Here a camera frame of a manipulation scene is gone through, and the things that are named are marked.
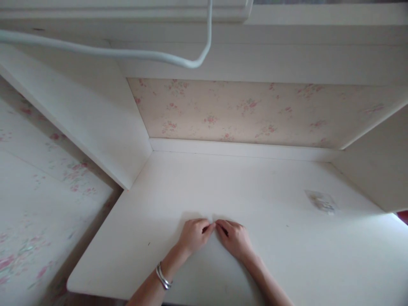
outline floral wallpaper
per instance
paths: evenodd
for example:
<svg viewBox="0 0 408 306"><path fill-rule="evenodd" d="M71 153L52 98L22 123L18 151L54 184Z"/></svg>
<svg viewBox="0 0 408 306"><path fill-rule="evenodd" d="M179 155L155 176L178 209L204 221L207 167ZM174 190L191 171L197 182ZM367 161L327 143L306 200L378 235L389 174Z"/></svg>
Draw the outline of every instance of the floral wallpaper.
<svg viewBox="0 0 408 306"><path fill-rule="evenodd" d="M122 189L0 77L0 304L64 305Z"/></svg>
<svg viewBox="0 0 408 306"><path fill-rule="evenodd" d="M340 148L402 88L128 79L150 137Z"/></svg>

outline hand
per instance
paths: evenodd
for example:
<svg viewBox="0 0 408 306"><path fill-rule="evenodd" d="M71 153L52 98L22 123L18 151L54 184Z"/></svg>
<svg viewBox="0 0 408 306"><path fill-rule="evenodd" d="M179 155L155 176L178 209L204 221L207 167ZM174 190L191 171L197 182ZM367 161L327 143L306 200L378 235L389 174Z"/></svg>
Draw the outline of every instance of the hand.
<svg viewBox="0 0 408 306"><path fill-rule="evenodd" d="M187 256L191 256L207 243L214 229L215 223L210 224L207 219L188 220L176 246L186 252Z"/></svg>
<svg viewBox="0 0 408 306"><path fill-rule="evenodd" d="M217 220L217 232L224 247L239 261L255 256L247 229L239 223Z"/></svg>

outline white wood surface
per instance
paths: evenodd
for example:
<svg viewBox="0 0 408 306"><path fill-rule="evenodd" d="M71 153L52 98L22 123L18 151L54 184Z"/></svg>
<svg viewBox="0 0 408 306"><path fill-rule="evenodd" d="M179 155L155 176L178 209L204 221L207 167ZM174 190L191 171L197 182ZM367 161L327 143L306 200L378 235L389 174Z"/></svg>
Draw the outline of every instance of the white wood surface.
<svg viewBox="0 0 408 306"><path fill-rule="evenodd" d="M408 25L408 3L254 5L251 25Z"/></svg>
<svg viewBox="0 0 408 306"><path fill-rule="evenodd" d="M0 74L119 185L132 187L152 148L114 60L0 44Z"/></svg>
<svg viewBox="0 0 408 306"><path fill-rule="evenodd" d="M386 212L408 210L408 105L332 163Z"/></svg>
<svg viewBox="0 0 408 306"><path fill-rule="evenodd" d="M245 144L166 138L150 138L149 140L153 151L163 152L261 157L269 159L292 159L314 162L330 162L343 153L339 150L314 147L293 147L268 144Z"/></svg>
<svg viewBox="0 0 408 306"><path fill-rule="evenodd" d="M242 22L252 0L215 0L214 20ZM206 0L30 0L0 2L0 19L126 18L134 20L205 20Z"/></svg>
<svg viewBox="0 0 408 306"><path fill-rule="evenodd" d="M304 190L330 194L328 216ZM330 164L153 152L68 280L73 292L128 299L177 241L185 219L244 224L295 305L406 305L408 227ZM261 305L253 282L213 235L165 301Z"/></svg>
<svg viewBox="0 0 408 306"><path fill-rule="evenodd" d="M213 44L280 45L406 45L407 25L263 25L214 23ZM206 23L142 23L121 20L0 20L0 28L43 35L70 34L78 37L135 43L205 43Z"/></svg>
<svg viewBox="0 0 408 306"><path fill-rule="evenodd" d="M203 43L111 41L113 48L168 52L188 59ZM408 85L408 47L213 44L197 69L121 59L125 77L342 85Z"/></svg>

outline white cable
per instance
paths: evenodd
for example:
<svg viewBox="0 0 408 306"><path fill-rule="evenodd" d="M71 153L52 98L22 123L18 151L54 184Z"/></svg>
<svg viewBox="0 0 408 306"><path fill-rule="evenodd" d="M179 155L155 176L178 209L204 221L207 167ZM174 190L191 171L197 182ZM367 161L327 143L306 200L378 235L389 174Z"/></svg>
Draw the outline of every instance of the white cable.
<svg viewBox="0 0 408 306"><path fill-rule="evenodd" d="M26 45L40 45L43 47L57 48L65 51L79 52L90 55L105 56L105 57L117 57L117 58L138 58L142 60L154 60L158 62L165 62L184 68L198 68L203 63L208 51L211 47L211 22L213 14L213 0L208 0L207 8L207 43L204 50L198 59L192 61L176 55L157 52L157 51L145 51L145 50L131 50L131 49L109 49L109 48L97 48L87 45L76 44L73 42L66 42L62 40L46 38L42 36L0 30L0 43L19 43Z"/></svg>

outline forearm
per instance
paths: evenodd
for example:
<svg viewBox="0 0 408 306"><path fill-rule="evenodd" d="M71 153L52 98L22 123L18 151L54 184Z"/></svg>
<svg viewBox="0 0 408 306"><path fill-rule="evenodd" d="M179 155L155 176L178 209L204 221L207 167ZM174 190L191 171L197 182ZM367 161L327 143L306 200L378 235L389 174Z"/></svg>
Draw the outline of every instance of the forearm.
<svg viewBox="0 0 408 306"><path fill-rule="evenodd" d="M242 263L264 295L267 305L293 306L293 303L274 280L259 256L251 255L245 258Z"/></svg>
<svg viewBox="0 0 408 306"><path fill-rule="evenodd" d="M173 281L174 275L187 260L188 254L175 245L161 262L161 271L169 282ZM156 270L146 278L143 284L137 289L127 306L159 306L163 303L166 290L159 280Z"/></svg>

